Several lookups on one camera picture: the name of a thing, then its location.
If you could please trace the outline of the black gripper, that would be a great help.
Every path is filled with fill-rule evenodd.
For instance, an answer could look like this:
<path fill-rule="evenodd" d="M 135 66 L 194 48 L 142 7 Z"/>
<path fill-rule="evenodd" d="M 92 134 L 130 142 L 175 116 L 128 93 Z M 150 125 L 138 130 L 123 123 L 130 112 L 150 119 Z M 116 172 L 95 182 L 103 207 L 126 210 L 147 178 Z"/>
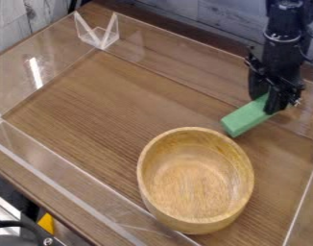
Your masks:
<path fill-rule="evenodd" d="M 255 100 L 267 93 L 267 115 L 294 105 L 305 90 L 299 75 L 303 62 L 302 42 L 302 31 L 293 36 L 279 36 L 265 31 L 263 44 L 249 47 L 249 55 L 245 58 L 249 67 L 249 96 Z"/>

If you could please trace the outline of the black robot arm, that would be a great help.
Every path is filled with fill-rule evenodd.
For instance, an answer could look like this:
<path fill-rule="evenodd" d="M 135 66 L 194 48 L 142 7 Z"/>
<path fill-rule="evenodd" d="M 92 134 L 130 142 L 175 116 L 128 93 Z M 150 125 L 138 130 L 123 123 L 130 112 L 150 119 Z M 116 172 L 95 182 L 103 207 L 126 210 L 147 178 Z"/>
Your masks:
<path fill-rule="evenodd" d="M 245 64 L 249 67 L 249 96 L 263 95 L 265 114 L 294 106 L 305 90 L 299 68 L 313 63 L 313 0 L 266 0 L 265 42 L 251 46 Z"/>

